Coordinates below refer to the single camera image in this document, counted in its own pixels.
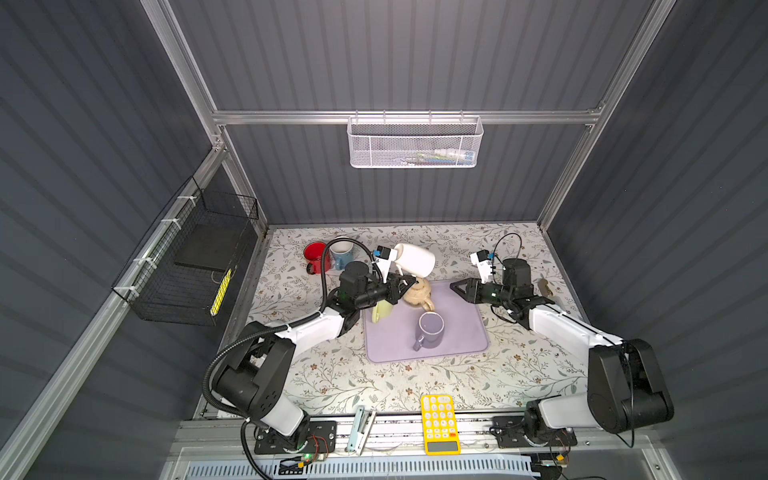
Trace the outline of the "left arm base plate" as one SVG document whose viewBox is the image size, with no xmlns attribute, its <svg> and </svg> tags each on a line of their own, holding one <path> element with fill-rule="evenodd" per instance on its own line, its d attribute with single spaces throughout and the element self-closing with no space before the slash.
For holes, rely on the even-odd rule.
<svg viewBox="0 0 768 480">
<path fill-rule="evenodd" d="M 336 448 L 336 421 L 310 419 L 289 436 L 276 429 L 259 429 L 253 452 L 257 455 L 328 454 Z"/>
</svg>

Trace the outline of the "white cream mug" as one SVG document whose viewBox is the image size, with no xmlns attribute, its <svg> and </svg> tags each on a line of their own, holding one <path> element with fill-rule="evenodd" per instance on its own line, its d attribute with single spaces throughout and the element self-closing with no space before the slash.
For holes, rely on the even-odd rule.
<svg viewBox="0 0 768 480">
<path fill-rule="evenodd" d="M 399 243 L 395 246 L 395 251 L 397 256 L 394 263 L 400 272 L 426 278 L 435 268 L 435 255 L 423 247 Z"/>
</svg>

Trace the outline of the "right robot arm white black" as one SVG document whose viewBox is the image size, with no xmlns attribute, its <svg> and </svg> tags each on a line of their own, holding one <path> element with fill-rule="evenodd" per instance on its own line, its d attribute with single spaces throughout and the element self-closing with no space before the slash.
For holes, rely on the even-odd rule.
<svg viewBox="0 0 768 480">
<path fill-rule="evenodd" d="M 534 292 L 529 264 L 520 258 L 502 262 L 502 280 L 494 281 L 492 256 L 471 256 L 478 278 L 450 284 L 471 304 L 500 307 L 507 319 L 538 333 L 584 362 L 587 391 L 531 401 L 514 427 L 540 444 L 574 428 L 598 428 L 618 435 L 673 419 L 675 407 L 652 346 L 641 339 L 606 333 L 565 312 Z"/>
</svg>

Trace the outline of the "red mug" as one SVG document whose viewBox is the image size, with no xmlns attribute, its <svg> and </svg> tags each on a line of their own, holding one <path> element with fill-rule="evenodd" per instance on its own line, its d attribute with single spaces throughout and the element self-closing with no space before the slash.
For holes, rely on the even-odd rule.
<svg viewBox="0 0 768 480">
<path fill-rule="evenodd" d="M 326 244 L 324 242 L 314 242 L 305 247 L 303 255 L 307 262 L 306 272 L 310 275 L 325 273 L 332 267 L 332 257 L 330 253 L 323 254 Z"/>
</svg>

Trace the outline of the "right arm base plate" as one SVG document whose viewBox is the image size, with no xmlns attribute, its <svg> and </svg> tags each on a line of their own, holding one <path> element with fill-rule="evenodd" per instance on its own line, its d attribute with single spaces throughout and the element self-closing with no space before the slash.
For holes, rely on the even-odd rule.
<svg viewBox="0 0 768 480">
<path fill-rule="evenodd" d="M 569 449 L 577 445 L 577 438 L 572 430 L 552 429 L 536 416 L 525 415 L 494 416 L 491 419 L 489 433 L 496 439 L 500 448 L 523 447 L 564 447 Z"/>
</svg>

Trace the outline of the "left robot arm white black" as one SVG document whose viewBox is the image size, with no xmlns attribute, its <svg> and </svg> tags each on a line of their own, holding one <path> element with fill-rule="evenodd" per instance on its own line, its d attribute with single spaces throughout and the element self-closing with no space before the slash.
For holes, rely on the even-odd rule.
<svg viewBox="0 0 768 480">
<path fill-rule="evenodd" d="M 318 344 L 348 333 L 361 312 L 380 301 L 395 305 L 416 283 L 406 268 L 390 271 L 390 264 L 405 253 L 406 245 L 379 246 L 371 251 L 360 241 L 370 263 L 349 263 L 337 288 L 321 280 L 321 305 L 317 311 L 290 323 L 267 327 L 247 324 L 238 338 L 212 359 L 202 379 L 202 394 L 214 408 L 276 433 L 290 449 L 297 449 L 309 435 L 310 415 L 284 395 L 293 358 Z"/>
</svg>

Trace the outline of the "blue floral mug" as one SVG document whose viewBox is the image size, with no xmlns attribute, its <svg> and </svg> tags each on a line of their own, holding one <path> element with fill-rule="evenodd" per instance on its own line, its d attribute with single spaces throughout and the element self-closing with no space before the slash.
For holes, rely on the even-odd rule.
<svg viewBox="0 0 768 480">
<path fill-rule="evenodd" d="M 330 246 L 333 268 L 335 270 L 344 270 L 354 260 L 354 248 L 355 244 L 349 241 L 338 241 Z"/>
</svg>

